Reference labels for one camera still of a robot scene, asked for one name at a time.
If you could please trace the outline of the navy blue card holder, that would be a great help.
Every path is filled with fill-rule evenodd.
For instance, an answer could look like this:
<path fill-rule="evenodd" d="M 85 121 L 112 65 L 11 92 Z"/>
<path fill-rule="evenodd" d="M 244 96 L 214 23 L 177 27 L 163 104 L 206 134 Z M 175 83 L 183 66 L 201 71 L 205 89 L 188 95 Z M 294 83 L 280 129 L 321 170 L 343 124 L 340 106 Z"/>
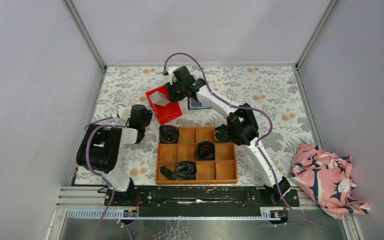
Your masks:
<path fill-rule="evenodd" d="M 196 101 L 193 98 L 188 97 L 187 98 L 187 109 L 188 110 L 206 110 L 206 109 L 211 109 L 211 106 L 209 106 L 208 104 Z"/>

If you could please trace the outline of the red plastic bin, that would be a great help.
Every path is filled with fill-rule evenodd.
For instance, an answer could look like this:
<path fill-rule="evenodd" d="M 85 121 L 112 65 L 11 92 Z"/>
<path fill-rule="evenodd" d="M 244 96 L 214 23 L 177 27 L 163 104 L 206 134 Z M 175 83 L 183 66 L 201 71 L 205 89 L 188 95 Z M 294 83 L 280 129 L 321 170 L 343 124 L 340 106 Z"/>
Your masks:
<path fill-rule="evenodd" d="M 178 102 L 172 102 L 164 85 L 145 93 L 151 108 L 160 124 L 166 124 L 183 115 Z"/>

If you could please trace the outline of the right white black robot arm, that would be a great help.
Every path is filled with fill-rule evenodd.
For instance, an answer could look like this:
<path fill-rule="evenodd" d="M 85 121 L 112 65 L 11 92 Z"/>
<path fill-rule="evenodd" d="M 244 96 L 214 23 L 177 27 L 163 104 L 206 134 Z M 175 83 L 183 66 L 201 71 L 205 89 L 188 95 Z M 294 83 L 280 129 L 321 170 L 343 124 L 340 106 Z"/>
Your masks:
<path fill-rule="evenodd" d="M 223 116 L 227 122 L 228 135 L 232 143 L 241 146 L 263 176 L 267 191 L 267 201 L 273 206 L 281 205 L 291 189 L 289 181 L 280 173 L 268 155 L 259 134 L 259 126 L 254 113 L 257 109 L 249 104 L 234 103 L 212 89 L 206 78 L 195 78 L 186 66 L 164 67 L 163 75 L 169 82 L 165 84 L 169 99 L 176 103 L 184 98 L 192 98 L 209 105 Z"/>

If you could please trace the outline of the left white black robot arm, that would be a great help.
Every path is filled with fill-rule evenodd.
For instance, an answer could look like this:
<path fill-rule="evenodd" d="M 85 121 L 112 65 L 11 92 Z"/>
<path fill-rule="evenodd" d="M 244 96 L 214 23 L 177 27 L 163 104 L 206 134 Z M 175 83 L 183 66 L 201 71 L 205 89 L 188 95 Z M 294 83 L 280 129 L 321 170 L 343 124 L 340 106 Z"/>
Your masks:
<path fill-rule="evenodd" d="M 101 178 L 116 191 L 116 199 L 124 206 L 132 204 L 133 180 L 118 162 L 120 147 L 139 144 L 145 137 L 153 112 L 142 104 L 119 105 L 109 117 L 85 126 L 85 135 L 76 154 L 76 164 Z"/>

